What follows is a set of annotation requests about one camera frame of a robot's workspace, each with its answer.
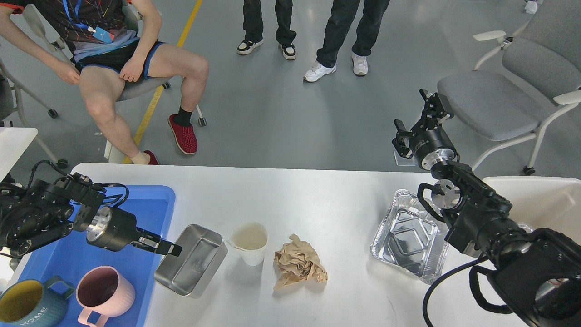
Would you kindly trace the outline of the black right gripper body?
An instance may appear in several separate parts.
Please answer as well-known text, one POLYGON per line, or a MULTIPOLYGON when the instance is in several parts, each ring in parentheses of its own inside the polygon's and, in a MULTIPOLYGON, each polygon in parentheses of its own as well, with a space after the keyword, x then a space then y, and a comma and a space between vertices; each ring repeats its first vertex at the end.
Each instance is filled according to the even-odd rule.
POLYGON ((410 130, 405 130, 403 122, 394 120, 396 137, 392 139, 396 157, 414 159, 422 170, 431 168, 442 161, 453 161, 458 152, 442 125, 417 122, 410 130))

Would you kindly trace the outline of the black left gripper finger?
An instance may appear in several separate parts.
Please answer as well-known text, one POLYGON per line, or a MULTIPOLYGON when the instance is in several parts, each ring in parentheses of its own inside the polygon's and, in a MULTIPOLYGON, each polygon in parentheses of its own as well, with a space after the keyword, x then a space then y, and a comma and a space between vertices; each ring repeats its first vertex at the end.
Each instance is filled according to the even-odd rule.
POLYGON ((158 248, 158 242, 153 240, 137 240, 132 241, 132 246, 145 251, 156 251, 158 248))
POLYGON ((144 229, 137 229, 137 240, 141 241, 141 240, 153 240, 155 242, 158 242, 158 248, 156 251, 149 251, 151 253, 154 254, 160 254, 160 255, 174 255, 176 257, 179 257, 181 252, 182 252, 182 247, 179 246, 178 244, 174 244, 172 242, 169 242, 168 240, 165 240, 163 238, 161 238, 159 235, 154 234, 150 231, 144 230, 144 229))

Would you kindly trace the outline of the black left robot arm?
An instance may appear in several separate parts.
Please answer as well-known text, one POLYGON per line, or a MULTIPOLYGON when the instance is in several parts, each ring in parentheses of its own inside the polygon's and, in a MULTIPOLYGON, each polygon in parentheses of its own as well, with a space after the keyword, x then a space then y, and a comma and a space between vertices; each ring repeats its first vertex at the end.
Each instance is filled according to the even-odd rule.
POLYGON ((107 195, 116 183, 95 183, 79 173, 66 174, 48 183, 35 179, 33 166, 26 188, 1 184, 1 246, 7 257, 21 259, 31 251, 56 242, 72 231, 86 232, 88 244, 110 251, 131 245, 161 255, 179 256, 182 247, 137 227, 135 215, 120 208, 129 196, 107 195))

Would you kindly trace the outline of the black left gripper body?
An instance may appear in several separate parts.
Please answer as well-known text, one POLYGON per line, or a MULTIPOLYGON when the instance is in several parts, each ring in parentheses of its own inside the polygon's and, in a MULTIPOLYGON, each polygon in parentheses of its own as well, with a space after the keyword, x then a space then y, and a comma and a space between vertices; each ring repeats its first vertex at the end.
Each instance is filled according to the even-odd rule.
POLYGON ((120 251, 128 244, 137 247, 140 245, 139 238, 136 216, 110 206, 97 211, 86 235, 88 244, 110 251, 120 251))

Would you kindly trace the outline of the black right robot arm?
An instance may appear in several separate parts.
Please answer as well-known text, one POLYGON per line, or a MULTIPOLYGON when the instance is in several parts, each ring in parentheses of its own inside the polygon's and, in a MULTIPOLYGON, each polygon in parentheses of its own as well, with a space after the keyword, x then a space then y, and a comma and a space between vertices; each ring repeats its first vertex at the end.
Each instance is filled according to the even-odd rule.
POLYGON ((561 232, 536 228, 527 232, 509 217, 511 202, 461 163, 442 127, 448 99, 420 89, 424 109, 411 130, 396 119, 392 143, 403 158, 437 180, 421 183, 419 202, 448 226, 446 242, 474 261, 469 268, 473 298, 484 310, 516 314, 530 327, 578 327, 581 249, 561 232))

